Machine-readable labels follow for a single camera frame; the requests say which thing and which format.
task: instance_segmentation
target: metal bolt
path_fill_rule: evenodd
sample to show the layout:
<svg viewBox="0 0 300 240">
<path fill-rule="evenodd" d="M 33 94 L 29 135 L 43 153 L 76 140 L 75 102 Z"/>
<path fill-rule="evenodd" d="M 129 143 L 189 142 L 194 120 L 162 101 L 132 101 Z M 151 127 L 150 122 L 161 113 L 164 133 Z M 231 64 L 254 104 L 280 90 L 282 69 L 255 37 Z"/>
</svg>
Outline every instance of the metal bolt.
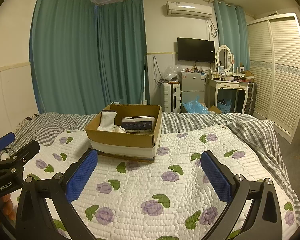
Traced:
<svg viewBox="0 0 300 240">
<path fill-rule="evenodd" d="M 235 176 L 235 178 L 236 178 L 238 181 L 244 180 L 244 176 L 241 175 L 241 174 L 237 174 L 237 175 Z"/>
<path fill-rule="evenodd" d="M 266 183 L 270 185 L 270 184 L 272 184 L 272 180 L 269 178 L 266 178 Z"/>
<path fill-rule="evenodd" d="M 26 177 L 26 182 L 29 183 L 32 181 L 32 177 Z"/>
<path fill-rule="evenodd" d="M 62 174 L 61 172 L 59 172 L 59 173 L 57 173 L 57 174 L 54 175 L 54 178 L 55 178 L 55 179 L 61 179 L 61 178 L 62 178 L 62 175 L 63 175 L 63 174 Z"/>
</svg>

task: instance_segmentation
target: blue gripper pad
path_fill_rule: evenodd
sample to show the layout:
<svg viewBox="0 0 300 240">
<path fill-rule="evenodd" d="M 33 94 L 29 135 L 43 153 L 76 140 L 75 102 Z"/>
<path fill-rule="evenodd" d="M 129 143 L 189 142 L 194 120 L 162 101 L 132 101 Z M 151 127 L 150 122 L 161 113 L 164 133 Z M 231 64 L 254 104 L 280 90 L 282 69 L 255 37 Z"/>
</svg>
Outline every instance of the blue gripper pad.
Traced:
<svg viewBox="0 0 300 240">
<path fill-rule="evenodd" d="M 204 173 L 210 180 L 213 189 L 217 193 L 219 199 L 223 202 L 230 203 L 231 197 L 231 186 L 225 176 L 222 174 L 218 166 L 210 158 L 210 156 L 203 152 L 201 154 L 201 167 Z"/>
<path fill-rule="evenodd" d="M 7 147 L 10 143 L 14 142 L 15 136 L 13 132 L 7 133 L 5 136 L 0 138 L 0 151 Z"/>
<path fill-rule="evenodd" d="M 88 179 L 97 166 L 97 163 L 97 151 L 92 150 L 67 183 L 66 198 L 69 203 L 79 198 L 84 186 L 87 184 Z"/>
</svg>

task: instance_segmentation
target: basket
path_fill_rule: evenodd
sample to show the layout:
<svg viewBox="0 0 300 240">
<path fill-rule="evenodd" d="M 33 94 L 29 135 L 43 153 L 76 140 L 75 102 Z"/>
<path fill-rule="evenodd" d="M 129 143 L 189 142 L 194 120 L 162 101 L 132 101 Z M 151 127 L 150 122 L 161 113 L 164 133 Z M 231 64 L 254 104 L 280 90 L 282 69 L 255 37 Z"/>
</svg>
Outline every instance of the basket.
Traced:
<svg viewBox="0 0 300 240">
<path fill-rule="evenodd" d="M 230 113 L 230 108 L 231 108 L 231 100 L 225 100 L 226 101 L 226 106 L 221 104 L 221 103 L 217 103 L 217 108 L 220 109 L 220 111 L 223 114 L 229 114 Z"/>
</svg>

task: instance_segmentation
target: louvered door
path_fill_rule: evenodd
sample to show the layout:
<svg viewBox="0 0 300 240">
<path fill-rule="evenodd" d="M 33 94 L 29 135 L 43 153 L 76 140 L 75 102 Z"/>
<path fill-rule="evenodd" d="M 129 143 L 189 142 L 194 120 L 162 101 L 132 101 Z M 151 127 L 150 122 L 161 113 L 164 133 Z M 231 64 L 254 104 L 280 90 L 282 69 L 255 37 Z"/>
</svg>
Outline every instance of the louvered door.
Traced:
<svg viewBox="0 0 300 240">
<path fill-rule="evenodd" d="M 272 45 L 268 23 L 260 22 L 248 26 L 250 48 L 250 70 L 258 84 L 254 111 L 267 117 L 272 84 Z"/>
<path fill-rule="evenodd" d="M 293 17 L 270 20 L 274 48 L 274 87 L 268 119 L 290 135 L 300 109 L 300 34 Z"/>
</svg>

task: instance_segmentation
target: floral border strip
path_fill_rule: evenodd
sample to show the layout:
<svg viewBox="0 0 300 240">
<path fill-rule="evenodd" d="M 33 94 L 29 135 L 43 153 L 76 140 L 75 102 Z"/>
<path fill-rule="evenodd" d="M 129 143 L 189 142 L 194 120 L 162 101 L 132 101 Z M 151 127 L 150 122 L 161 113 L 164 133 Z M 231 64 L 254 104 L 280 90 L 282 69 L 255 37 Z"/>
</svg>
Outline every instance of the floral border strip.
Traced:
<svg viewBox="0 0 300 240">
<path fill-rule="evenodd" d="M 300 68 L 281 65 L 281 64 L 275 64 L 275 69 L 300 76 Z"/>
<path fill-rule="evenodd" d="M 253 67 L 266 67 L 266 68 L 272 68 L 271 62 L 264 62 L 264 61 L 250 61 L 250 66 Z"/>
</svg>

